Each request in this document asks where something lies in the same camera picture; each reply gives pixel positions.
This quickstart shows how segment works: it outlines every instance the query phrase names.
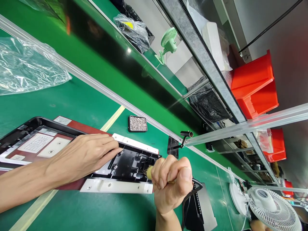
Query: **green desk fan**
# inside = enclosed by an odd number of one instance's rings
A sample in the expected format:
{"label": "green desk fan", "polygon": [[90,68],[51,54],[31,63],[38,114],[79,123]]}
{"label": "green desk fan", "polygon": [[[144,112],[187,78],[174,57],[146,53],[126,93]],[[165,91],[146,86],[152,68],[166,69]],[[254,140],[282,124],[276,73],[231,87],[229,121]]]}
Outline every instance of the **green desk fan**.
{"label": "green desk fan", "polygon": [[165,32],[163,38],[161,39],[160,44],[164,48],[164,51],[159,51],[159,56],[155,55],[155,57],[163,65],[165,64],[164,54],[168,51],[170,51],[171,53],[174,53],[176,51],[176,41],[174,41],[176,35],[177,31],[174,27],[172,27]]}

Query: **yellow tape line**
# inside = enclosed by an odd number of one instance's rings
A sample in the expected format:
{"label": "yellow tape line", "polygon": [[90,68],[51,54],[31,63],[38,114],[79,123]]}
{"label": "yellow tape line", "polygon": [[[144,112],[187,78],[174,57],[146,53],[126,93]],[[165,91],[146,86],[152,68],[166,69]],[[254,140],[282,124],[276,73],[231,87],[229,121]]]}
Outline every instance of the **yellow tape line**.
{"label": "yellow tape line", "polygon": [[107,132],[108,129],[113,125],[113,123],[116,121],[116,119],[121,115],[121,113],[124,111],[125,107],[120,106],[119,109],[111,116],[111,118],[105,123],[105,125],[100,129],[103,132]]}
{"label": "yellow tape line", "polygon": [[58,190],[50,190],[39,196],[9,231],[26,231],[57,192]]}

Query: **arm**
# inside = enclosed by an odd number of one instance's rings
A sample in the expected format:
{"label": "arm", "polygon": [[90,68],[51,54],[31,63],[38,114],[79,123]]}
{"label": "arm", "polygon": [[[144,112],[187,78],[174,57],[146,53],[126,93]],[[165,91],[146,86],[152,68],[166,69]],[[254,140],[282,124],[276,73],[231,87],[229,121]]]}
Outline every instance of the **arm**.
{"label": "arm", "polygon": [[53,157],[1,175],[0,213],[100,169],[121,150],[107,134],[81,135]]}
{"label": "arm", "polygon": [[166,214],[160,214],[156,211],[156,231],[180,231],[181,225],[179,219],[177,218],[173,210],[169,211]]}
{"label": "arm", "polygon": [[186,157],[179,161],[172,155],[160,158],[151,170],[156,205],[156,230],[180,231],[173,209],[178,207],[193,188],[192,168]]}

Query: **tray of screws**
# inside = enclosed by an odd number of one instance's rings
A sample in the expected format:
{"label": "tray of screws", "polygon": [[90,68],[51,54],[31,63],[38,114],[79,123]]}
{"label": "tray of screws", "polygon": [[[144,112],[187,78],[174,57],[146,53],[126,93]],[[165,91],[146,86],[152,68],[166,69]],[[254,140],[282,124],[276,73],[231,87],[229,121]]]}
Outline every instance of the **tray of screws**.
{"label": "tray of screws", "polygon": [[148,130],[147,119],[144,117],[130,115],[128,117],[129,132],[146,132]]}

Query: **small black tray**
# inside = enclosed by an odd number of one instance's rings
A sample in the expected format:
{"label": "small black tray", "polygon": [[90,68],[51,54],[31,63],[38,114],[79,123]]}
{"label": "small black tray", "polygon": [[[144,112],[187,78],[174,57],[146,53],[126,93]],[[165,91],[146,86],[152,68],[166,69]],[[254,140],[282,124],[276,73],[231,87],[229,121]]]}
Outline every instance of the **small black tray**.
{"label": "small black tray", "polygon": [[[137,118],[138,120],[140,119],[144,119],[144,122],[141,122],[144,127],[143,129],[139,129],[139,127],[134,127],[133,124],[131,123],[131,119]],[[129,132],[146,132],[148,130],[148,124],[147,124],[147,119],[144,117],[139,117],[139,116],[134,116],[134,115],[130,115],[128,117],[128,131]]]}

